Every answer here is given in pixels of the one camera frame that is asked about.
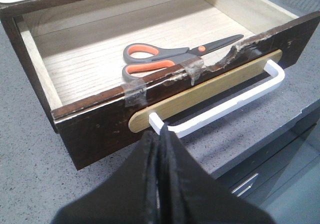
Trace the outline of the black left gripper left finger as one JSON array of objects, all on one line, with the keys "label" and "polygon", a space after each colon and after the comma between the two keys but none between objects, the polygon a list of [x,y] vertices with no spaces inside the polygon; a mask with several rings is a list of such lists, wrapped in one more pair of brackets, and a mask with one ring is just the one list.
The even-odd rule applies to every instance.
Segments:
[{"label": "black left gripper left finger", "polygon": [[53,224],[157,224],[158,137],[146,131],[104,183],[62,207]]}]

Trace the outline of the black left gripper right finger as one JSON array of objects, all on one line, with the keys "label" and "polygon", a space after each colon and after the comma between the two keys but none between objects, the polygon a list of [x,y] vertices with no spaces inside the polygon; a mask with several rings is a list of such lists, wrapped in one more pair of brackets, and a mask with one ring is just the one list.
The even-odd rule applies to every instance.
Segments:
[{"label": "black left gripper right finger", "polygon": [[177,135],[159,135],[158,189],[163,224],[273,224],[262,209],[237,197],[210,176]]}]

